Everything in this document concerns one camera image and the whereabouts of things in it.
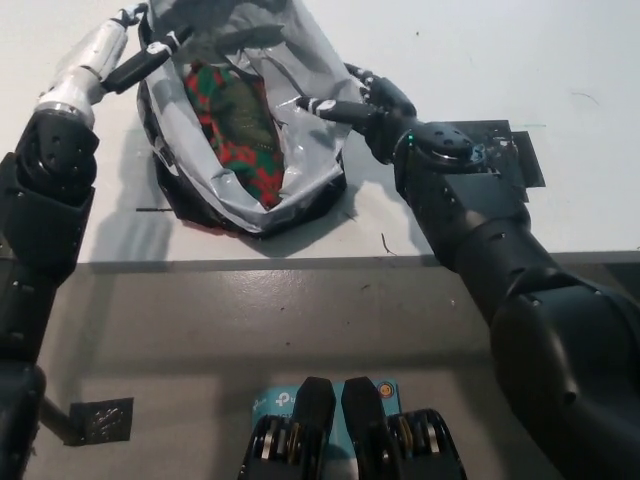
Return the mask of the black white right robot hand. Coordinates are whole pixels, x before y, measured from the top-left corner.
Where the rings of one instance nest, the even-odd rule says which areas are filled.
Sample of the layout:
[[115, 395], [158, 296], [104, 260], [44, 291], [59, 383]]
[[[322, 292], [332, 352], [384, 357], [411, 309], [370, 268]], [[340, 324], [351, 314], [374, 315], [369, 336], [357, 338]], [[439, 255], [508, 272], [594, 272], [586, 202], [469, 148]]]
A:
[[416, 118], [416, 108], [388, 78], [350, 63], [345, 67], [359, 84], [359, 101], [300, 96], [295, 104], [322, 120], [350, 126], [365, 139], [377, 161], [389, 164], [398, 139], [406, 131], [402, 124]]

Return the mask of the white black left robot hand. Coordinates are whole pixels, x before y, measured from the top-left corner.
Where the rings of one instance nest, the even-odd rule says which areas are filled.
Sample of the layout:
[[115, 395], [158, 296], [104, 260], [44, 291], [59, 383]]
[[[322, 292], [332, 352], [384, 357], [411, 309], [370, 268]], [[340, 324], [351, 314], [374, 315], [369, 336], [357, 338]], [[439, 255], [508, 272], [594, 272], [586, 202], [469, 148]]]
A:
[[121, 8], [86, 34], [59, 62], [37, 107], [62, 106], [88, 115], [105, 94], [121, 94], [162, 66], [188, 41], [193, 30], [182, 25], [121, 62], [128, 29], [138, 25], [147, 12], [146, 3]]

